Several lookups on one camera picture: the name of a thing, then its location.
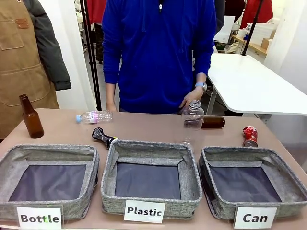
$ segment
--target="gray fabric bin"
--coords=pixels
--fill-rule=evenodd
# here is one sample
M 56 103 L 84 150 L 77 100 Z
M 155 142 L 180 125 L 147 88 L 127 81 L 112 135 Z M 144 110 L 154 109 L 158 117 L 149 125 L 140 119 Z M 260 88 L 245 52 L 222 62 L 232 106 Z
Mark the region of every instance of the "gray fabric bin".
M 202 189 L 191 148 L 185 144 L 113 141 L 101 196 L 103 211 L 111 214 L 124 214 L 126 200 L 138 200 L 166 203 L 164 218 L 192 218 Z
M 18 221 L 16 207 L 52 206 L 62 206 L 64 220 L 84 218 L 98 166 L 92 146 L 14 146 L 0 161 L 0 220 Z
M 307 190 L 270 149 L 205 147 L 198 163 L 212 214 L 234 219 L 236 207 L 278 207 L 277 218 L 299 214 Z

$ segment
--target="hand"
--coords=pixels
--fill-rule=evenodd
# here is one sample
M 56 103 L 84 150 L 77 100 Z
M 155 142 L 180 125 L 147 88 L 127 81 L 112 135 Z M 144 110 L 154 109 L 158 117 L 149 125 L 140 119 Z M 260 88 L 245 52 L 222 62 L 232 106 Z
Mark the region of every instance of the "hand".
M 117 112 L 117 109 L 114 103 L 107 103 L 106 110 L 111 111 L 111 112 Z
M 190 102 L 193 100 L 200 100 L 203 95 L 202 87 L 196 87 L 193 91 L 189 92 L 183 99 L 179 108 L 189 106 Z

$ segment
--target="dark bin bottom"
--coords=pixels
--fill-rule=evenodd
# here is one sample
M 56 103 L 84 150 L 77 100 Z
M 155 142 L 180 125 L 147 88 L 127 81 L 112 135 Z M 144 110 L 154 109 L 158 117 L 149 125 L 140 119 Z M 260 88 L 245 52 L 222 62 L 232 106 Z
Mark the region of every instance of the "dark bin bottom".
M 220 196 L 230 202 L 281 202 L 261 167 L 210 167 Z
M 79 197 L 86 165 L 29 166 L 9 201 L 74 200 Z
M 118 162 L 115 196 L 180 200 L 178 167 Z

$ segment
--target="dark gray jacket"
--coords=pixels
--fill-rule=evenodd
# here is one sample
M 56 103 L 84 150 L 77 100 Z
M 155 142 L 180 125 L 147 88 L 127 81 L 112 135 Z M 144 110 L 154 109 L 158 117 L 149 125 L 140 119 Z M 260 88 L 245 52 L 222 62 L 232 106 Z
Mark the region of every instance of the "dark gray jacket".
M 34 25 L 38 52 L 46 74 L 57 91 L 71 89 L 71 80 L 61 49 L 44 8 L 37 0 L 24 0 L 24 4 Z
M 224 25 L 224 16 L 225 16 L 225 0 L 215 0 L 215 14 L 216 14 L 216 30 L 217 34 Z

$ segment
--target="white label card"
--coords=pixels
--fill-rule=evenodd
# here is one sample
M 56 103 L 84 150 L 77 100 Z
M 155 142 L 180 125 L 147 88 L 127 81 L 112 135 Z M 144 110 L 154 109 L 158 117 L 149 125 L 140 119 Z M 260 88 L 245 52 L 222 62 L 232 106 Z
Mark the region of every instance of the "white label card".
M 234 228 L 270 229 L 276 211 L 276 207 L 239 207 Z
M 164 203 L 126 200 L 124 220 L 161 224 L 164 210 Z
M 62 229 L 61 208 L 17 207 L 21 229 Z

